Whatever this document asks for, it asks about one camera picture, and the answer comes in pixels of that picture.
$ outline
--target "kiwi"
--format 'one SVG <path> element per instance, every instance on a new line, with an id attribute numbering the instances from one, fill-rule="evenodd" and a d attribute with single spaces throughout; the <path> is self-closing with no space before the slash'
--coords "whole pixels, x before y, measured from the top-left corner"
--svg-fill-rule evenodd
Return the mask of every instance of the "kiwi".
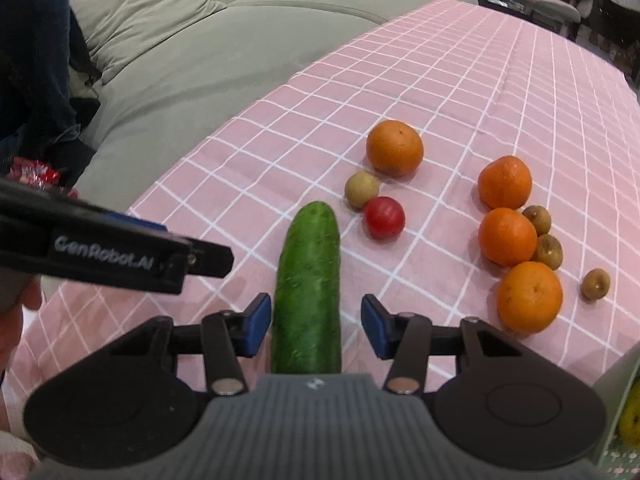
<path id="1" fill-rule="evenodd" d="M 522 214 L 533 224 L 536 228 L 538 236 L 546 235 L 551 231 L 551 215 L 541 205 L 530 205 Z"/>
<path id="2" fill-rule="evenodd" d="M 587 272 L 580 284 L 582 295 L 589 301 L 601 300 L 609 293 L 611 277 L 606 270 L 593 269 Z"/>
<path id="3" fill-rule="evenodd" d="M 367 202 L 378 196 L 380 181 L 366 171 L 352 175 L 344 185 L 344 197 L 354 209 L 362 209 Z"/>
<path id="4" fill-rule="evenodd" d="M 546 234 L 538 237 L 536 252 L 531 260 L 545 264 L 551 270 L 556 270 L 562 265 L 562 245 L 560 241 L 552 235 Z"/>

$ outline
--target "screw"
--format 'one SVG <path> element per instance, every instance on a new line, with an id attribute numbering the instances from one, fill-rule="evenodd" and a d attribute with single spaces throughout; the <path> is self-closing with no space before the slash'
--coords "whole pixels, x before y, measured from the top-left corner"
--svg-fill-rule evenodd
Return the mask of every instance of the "screw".
<path id="1" fill-rule="evenodd" d="M 386 387 L 398 395 L 411 395 L 420 388 L 420 383 L 410 377 L 396 377 L 391 379 Z"/>
<path id="2" fill-rule="evenodd" d="M 234 396 L 244 390 L 244 384 L 238 379 L 227 377 L 213 381 L 211 389 L 219 396 Z"/>

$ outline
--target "orange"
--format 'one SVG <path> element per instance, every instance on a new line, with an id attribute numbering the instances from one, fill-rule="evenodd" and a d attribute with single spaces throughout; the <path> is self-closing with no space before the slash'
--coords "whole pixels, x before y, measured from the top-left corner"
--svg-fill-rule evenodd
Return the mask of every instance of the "orange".
<path id="1" fill-rule="evenodd" d="M 497 295 L 502 322 L 524 334 L 542 332 L 562 307 L 562 285 L 545 264 L 524 262 L 502 279 Z"/>
<path id="2" fill-rule="evenodd" d="M 517 156 L 507 155 L 491 162 L 480 172 L 478 192 L 491 209 L 517 209 L 525 205 L 533 180 L 527 165 Z"/>
<path id="3" fill-rule="evenodd" d="M 533 224 L 522 214 L 507 207 L 489 211 L 478 229 L 482 255 L 505 267 L 531 259 L 538 244 Z"/>
<path id="4" fill-rule="evenodd" d="M 367 158 L 380 173 L 393 177 L 411 174 L 423 157 L 420 135 L 401 121 L 382 121 L 367 136 Z"/>

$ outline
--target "red cherry tomato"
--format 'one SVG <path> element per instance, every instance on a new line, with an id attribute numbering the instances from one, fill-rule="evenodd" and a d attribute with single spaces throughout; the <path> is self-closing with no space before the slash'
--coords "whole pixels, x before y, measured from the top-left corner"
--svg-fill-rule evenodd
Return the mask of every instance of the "red cherry tomato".
<path id="1" fill-rule="evenodd" d="M 377 196 L 367 202 L 364 208 L 364 223 L 369 234 L 377 240 L 398 236 L 406 218 L 402 206 L 388 196 Z"/>

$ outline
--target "beige couch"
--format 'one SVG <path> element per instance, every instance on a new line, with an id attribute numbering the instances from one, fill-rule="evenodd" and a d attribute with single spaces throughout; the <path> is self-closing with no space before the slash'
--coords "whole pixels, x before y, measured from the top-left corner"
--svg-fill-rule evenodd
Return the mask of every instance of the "beige couch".
<path id="1" fill-rule="evenodd" d="M 140 9 L 145 0 L 71 1 L 98 65 L 104 43 L 124 51 L 116 53 L 120 71 L 97 86 L 102 107 L 84 139 L 98 151 L 78 189 L 126 210 L 206 135 L 297 70 L 432 0 L 193 0 L 197 16 L 183 28 L 174 14 L 187 0 L 146 0 L 158 7 L 151 12 Z M 113 21 L 121 4 L 131 14 L 126 25 Z M 169 32 L 157 41 L 122 30 L 164 18 Z"/>

